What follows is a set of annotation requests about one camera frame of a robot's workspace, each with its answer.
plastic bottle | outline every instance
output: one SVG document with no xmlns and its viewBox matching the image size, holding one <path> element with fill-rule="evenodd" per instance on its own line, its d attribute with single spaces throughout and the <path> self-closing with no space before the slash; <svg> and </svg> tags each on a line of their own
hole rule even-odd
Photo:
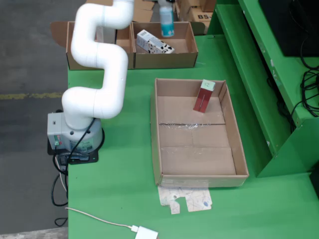
<svg viewBox="0 0 319 239">
<path fill-rule="evenodd" d="M 158 0 L 161 35 L 163 37 L 174 36 L 173 0 Z"/>
</svg>

white power adapter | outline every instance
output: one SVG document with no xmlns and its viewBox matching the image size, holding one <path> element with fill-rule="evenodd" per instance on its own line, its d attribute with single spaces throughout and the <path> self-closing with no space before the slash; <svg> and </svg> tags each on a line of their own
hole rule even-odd
<svg viewBox="0 0 319 239">
<path fill-rule="evenodd" d="M 152 231 L 147 228 L 132 226 L 131 231 L 137 233 L 135 239 L 157 239 L 158 232 Z"/>
</svg>

box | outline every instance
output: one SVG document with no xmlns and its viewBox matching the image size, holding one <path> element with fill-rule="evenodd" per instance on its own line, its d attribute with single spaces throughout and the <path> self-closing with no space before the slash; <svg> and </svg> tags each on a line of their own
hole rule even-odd
<svg viewBox="0 0 319 239">
<path fill-rule="evenodd" d="M 105 6 L 112 6 L 113 0 L 87 0 L 85 3 L 96 3 Z M 154 2 L 135 0 L 134 17 L 135 22 L 150 22 L 153 15 Z"/>
<path fill-rule="evenodd" d="M 156 79 L 151 95 L 155 183 L 166 187 L 237 187 L 249 176 L 225 81 L 206 113 L 193 111 L 200 80 Z"/>
<path fill-rule="evenodd" d="M 137 34 L 136 43 L 137 46 L 143 48 L 150 54 L 171 54 L 175 51 L 174 48 L 165 42 L 160 41 L 157 37 L 145 30 L 142 30 Z"/>
<path fill-rule="evenodd" d="M 207 34 L 208 27 L 211 20 L 211 13 L 208 15 L 201 14 L 203 19 L 199 17 L 190 16 L 193 8 L 200 9 L 200 0 L 183 0 L 176 4 L 177 17 L 180 21 L 190 21 L 195 36 Z"/>
<path fill-rule="evenodd" d="M 215 82 L 203 80 L 197 95 L 196 103 L 193 108 L 194 111 L 199 111 L 202 113 L 206 112 L 206 108 L 209 104 L 209 100 L 211 97 L 211 94 L 213 93 L 215 89 Z"/>
<path fill-rule="evenodd" d="M 71 54 L 71 42 L 74 29 L 74 22 L 66 21 L 55 21 L 51 25 L 52 37 L 56 43 L 60 46 L 66 48 L 66 57 L 69 64 L 70 70 L 96 70 L 96 68 L 89 68 L 79 65 L 73 58 Z M 121 46 L 128 54 L 129 65 L 128 69 L 134 68 L 134 54 L 135 54 L 135 45 L 133 41 L 133 31 L 132 25 L 129 27 L 117 30 L 117 39 L 116 44 Z"/>
<path fill-rule="evenodd" d="M 203 12 L 213 12 L 217 0 L 200 0 L 201 10 Z"/>
<path fill-rule="evenodd" d="M 213 15 L 212 12 L 202 12 L 201 9 L 198 7 L 191 7 L 190 11 L 187 15 L 187 17 L 188 17 L 187 20 L 191 21 L 191 22 L 203 23 L 205 26 L 203 33 L 207 34 L 212 15 Z"/>
<path fill-rule="evenodd" d="M 180 3 L 180 17 L 181 21 L 189 21 L 187 16 L 190 9 L 194 6 L 200 6 L 200 0 L 183 0 Z"/>
<path fill-rule="evenodd" d="M 148 31 L 158 39 L 170 45 L 175 51 L 172 54 L 149 54 L 137 46 L 137 34 Z M 153 68 L 190 68 L 194 67 L 198 55 L 195 37 L 189 22 L 174 22 L 175 35 L 163 38 L 159 22 L 133 22 L 133 36 L 136 55 L 135 69 Z"/>
</svg>

green workbench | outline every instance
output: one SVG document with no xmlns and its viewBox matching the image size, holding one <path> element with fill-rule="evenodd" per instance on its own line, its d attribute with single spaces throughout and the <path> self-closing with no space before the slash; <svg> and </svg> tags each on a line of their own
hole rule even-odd
<svg viewBox="0 0 319 239">
<path fill-rule="evenodd" d="M 195 68 L 129 70 L 121 113 L 103 120 L 105 142 L 99 161 L 69 166 L 69 206 L 105 220 L 144 226 L 160 239 L 299 239 L 318 236 L 319 201 L 308 174 L 257 178 L 271 157 L 224 35 L 198 36 Z M 100 88 L 103 71 L 69 71 L 69 87 Z M 210 189 L 208 211 L 171 215 L 162 207 L 154 182 L 150 96 L 155 78 L 226 80 L 250 177 L 239 188 Z M 70 239 L 134 239 L 127 228 L 69 212 Z"/>
</svg>

white product box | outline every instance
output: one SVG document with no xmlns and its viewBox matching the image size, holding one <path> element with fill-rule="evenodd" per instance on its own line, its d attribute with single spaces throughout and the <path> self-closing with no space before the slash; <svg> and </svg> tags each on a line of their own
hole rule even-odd
<svg viewBox="0 0 319 239">
<path fill-rule="evenodd" d="M 171 54 L 175 51 L 174 48 L 145 30 L 137 34 L 137 45 L 150 54 Z"/>
</svg>

